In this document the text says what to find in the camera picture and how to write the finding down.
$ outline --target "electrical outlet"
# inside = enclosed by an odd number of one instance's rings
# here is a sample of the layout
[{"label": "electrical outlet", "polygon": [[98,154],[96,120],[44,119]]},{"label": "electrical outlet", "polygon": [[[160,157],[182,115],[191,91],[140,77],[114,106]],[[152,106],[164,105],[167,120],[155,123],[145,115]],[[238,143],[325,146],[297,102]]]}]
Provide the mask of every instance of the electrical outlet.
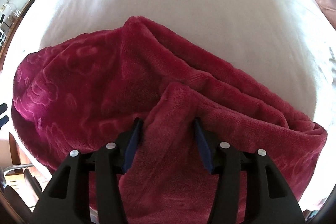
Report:
[{"label": "electrical outlet", "polygon": [[0,13],[3,13],[5,9],[6,9],[6,5],[3,4],[2,7],[0,8]]}]

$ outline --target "embossed pattern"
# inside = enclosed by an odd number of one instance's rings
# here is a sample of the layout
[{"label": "embossed pattern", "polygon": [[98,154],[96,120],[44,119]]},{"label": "embossed pattern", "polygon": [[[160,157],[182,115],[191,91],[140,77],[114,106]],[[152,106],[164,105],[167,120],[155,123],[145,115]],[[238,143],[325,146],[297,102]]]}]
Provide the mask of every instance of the embossed pattern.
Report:
[{"label": "embossed pattern", "polygon": [[[19,137],[51,172],[71,150],[95,151],[135,117],[145,120],[133,167],[119,181],[131,224],[206,223],[217,177],[200,160],[195,117],[239,150],[265,149],[298,199],[327,137],[243,71],[144,17],[28,55],[13,105]],[[92,178],[92,207],[94,191]]]}]

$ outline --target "white screw cap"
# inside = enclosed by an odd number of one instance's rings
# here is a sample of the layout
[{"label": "white screw cap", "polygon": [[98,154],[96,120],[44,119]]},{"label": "white screw cap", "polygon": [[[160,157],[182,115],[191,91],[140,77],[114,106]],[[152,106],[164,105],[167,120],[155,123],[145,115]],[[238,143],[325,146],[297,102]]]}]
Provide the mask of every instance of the white screw cap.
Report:
[{"label": "white screw cap", "polygon": [[221,142],[221,143],[219,144],[219,146],[220,146],[221,148],[228,149],[228,148],[230,147],[230,144],[227,143],[227,142]]},{"label": "white screw cap", "polygon": [[79,154],[79,151],[78,151],[78,150],[72,150],[72,151],[70,152],[70,156],[71,156],[71,157],[76,157],[76,156],[78,156],[78,154]]},{"label": "white screw cap", "polygon": [[106,145],[106,148],[107,148],[107,149],[114,149],[116,146],[117,146],[117,145],[116,145],[115,143],[108,143],[108,144]]},{"label": "white screw cap", "polygon": [[259,154],[260,156],[266,156],[266,151],[263,150],[263,149],[258,149],[258,154]]}]

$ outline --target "red fleece blanket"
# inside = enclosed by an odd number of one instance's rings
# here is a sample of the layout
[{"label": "red fleece blanket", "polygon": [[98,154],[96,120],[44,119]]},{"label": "red fleece blanket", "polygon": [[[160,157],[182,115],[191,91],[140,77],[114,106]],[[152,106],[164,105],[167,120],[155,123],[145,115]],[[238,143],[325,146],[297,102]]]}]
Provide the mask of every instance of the red fleece blanket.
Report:
[{"label": "red fleece blanket", "polygon": [[[119,181],[129,223],[207,222],[217,176],[202,165],[195,117],[241,151],[265,149],[298,199],[327,137],[243,71],[144,17],[29,54],[13,104],[19,137],[51,172],[69,151],[98,150],[144,119],[144,140]],[[243,193],[239,221],[244,201]]]}]

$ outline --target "bed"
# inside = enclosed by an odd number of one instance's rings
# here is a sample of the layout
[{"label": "bed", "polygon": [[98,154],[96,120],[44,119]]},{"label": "bed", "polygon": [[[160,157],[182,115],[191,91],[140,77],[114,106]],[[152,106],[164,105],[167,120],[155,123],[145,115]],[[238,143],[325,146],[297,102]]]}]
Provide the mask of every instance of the bed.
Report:
[{"label": "bed", "polygon": [[[21,60],[81,33],[115,29],[143,15],[253,76],[328,131],[315,174],[300,200],[314,210],[336,183],[336,31],[314,0],[36,0],[22,20],[1,74],[1,102],[12,101]],[[11,122],[9,132],[28,153]]]}]

